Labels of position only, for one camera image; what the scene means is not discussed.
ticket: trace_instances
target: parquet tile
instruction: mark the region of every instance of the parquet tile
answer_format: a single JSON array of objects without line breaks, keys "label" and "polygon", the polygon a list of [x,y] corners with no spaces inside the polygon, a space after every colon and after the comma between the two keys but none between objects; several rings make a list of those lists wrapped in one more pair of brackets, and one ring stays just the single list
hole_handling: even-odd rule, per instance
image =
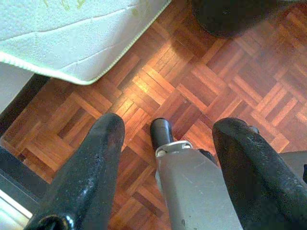
[{"label": "parquet tile", "polygon": [[120,115],[126,138],[110,230],[169,230],[155,183],[149,127],[164,117],[175,139],[215,154],[212,126],[239,117],[277,152],[307,149],[307,5],[233,39],[208,34],[174,0],[98,82],[52,79],[1,139],[48,183],[101,115]]}]

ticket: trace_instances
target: black round object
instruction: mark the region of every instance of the black round object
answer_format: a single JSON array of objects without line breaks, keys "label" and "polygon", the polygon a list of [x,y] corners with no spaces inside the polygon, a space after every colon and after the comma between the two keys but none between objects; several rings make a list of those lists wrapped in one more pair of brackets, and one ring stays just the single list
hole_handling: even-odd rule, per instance
[{"label": "black round object", "polygon": [[192,0],[193,12],[209,33],[231,37],[298,0]]},{"label": "black round object", "polygon": [[164,118],[158,118],[152,122],[150,135],[154,151],[162,145],[174,142],[171,126]]}]

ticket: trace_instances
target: quilted mattress fabric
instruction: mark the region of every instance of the quilted mattress fabric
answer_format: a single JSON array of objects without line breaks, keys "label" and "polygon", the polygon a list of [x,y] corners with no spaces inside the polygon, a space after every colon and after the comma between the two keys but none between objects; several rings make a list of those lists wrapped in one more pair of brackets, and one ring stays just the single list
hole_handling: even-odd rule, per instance
[{"label": "quilted mattress fabric", "polygon": [[103,76],[170,0],[4,0],[0,62],[76,84]]}]

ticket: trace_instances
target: black rubber tip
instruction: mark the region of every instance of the black rubber tip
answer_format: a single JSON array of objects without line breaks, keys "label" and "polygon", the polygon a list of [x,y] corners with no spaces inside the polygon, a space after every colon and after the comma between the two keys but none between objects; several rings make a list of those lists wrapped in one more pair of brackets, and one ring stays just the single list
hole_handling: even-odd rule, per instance
[{"label": "black rubber tip", "polygon": [[174,142],[171,126],[164,118],[158,118],[152,122],[150,135],[154,151],[162,145]]}]

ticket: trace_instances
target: white mattress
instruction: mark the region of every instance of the white mattress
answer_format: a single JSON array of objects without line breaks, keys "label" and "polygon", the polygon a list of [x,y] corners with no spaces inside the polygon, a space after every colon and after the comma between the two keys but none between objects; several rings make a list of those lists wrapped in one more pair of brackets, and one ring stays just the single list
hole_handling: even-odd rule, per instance
[{"label": "white mattress", "polygon": [[87,85],[126,53],[170,0],[0,2],[0,62]]}]

